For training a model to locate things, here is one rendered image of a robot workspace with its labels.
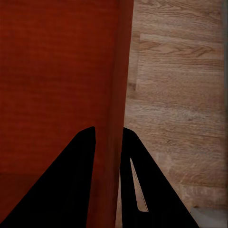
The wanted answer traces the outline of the storage box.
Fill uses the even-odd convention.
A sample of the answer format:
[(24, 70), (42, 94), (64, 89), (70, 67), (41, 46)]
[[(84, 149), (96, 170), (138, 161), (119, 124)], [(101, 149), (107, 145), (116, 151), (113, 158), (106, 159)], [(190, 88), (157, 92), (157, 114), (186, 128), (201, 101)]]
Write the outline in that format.
[(86, 228), (115, 228), (134, 0), (0, 0), (0, 224), (95, 127)]

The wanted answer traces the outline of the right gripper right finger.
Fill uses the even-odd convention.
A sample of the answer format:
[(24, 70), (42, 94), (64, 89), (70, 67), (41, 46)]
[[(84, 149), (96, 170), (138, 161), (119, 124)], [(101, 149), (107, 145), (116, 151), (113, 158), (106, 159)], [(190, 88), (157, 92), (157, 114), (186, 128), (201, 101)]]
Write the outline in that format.
[[(149, 212), (138, 210), (130, 158)], [(123, 128), (122, 228), (199, 228), (138, 135)]]

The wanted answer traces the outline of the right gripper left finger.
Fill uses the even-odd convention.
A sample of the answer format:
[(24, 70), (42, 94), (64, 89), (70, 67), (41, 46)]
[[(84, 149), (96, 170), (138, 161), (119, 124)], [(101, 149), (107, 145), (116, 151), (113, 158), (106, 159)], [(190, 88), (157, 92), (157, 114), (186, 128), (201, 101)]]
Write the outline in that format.
[(86, 228), (95, 127), (80, 131), (0, 228)]

